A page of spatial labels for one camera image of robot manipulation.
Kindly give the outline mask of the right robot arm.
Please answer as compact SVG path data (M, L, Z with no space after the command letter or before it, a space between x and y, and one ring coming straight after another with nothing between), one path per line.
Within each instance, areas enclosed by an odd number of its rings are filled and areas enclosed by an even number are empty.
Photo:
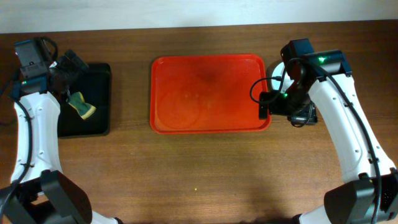
M314 51L308 39L281 51L272 90L255 99L259 118L285 116L292 126L321 116L340 161L343 184L294 223L377 223L397 216L397 167L375 137L358 100L351 67L340 50Z

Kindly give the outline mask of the light blue plate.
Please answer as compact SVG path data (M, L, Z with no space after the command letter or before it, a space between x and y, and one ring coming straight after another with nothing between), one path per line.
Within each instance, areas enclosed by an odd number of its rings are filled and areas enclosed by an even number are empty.
M273 70L272 70L272 77L277 77L277 78L281 78L282 77L282 72L284 70L284 63L281 62L279 63ZM284 73L285 77L284 77L284 81L282 84L282 88L281 88L281 93L285 93L287 91L287 89L291 86L291 84L293 84L293 80L287 75L287 73ZM280 84L281 81L278 80L272 80L271 81L271 87L273 90L278 90L280 88Z

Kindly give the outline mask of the black plastic tray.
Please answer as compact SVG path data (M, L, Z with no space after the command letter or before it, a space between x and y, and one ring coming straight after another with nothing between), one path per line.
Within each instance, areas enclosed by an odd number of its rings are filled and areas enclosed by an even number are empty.
M90 69L77 81L72 83L71 94L80 92L84 100L93 105L94 113L83 119L76 109L62 96L60 116L58 119L59 138L82 138L105 136L110 129L111 115L111 67L107 63L91 63Z

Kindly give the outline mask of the green and yellow sponge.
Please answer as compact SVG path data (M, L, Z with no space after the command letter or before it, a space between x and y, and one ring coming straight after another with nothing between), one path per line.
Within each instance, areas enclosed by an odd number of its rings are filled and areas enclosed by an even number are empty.
M76 110L83 120L89 118L96 111L96 107L87 103L79 91L70 95L68 104Z

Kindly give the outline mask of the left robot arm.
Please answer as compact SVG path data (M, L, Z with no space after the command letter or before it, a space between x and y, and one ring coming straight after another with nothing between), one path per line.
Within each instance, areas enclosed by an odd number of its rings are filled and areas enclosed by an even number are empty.
M17 115L17 156L1 190L1 218L11 223L119 223L92 209L63 174L59 138L109 133L111 69L59 54L48 37L15 44L19 68L6 83Z

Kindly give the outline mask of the red plastic tray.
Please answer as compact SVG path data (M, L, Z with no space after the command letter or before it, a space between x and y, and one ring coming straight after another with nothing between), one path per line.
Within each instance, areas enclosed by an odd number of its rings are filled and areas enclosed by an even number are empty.
M253 132L272 121L259 119L251 97L267 91L254 82L266 75L256 54L164 56L150 74L150 126L159 134Z

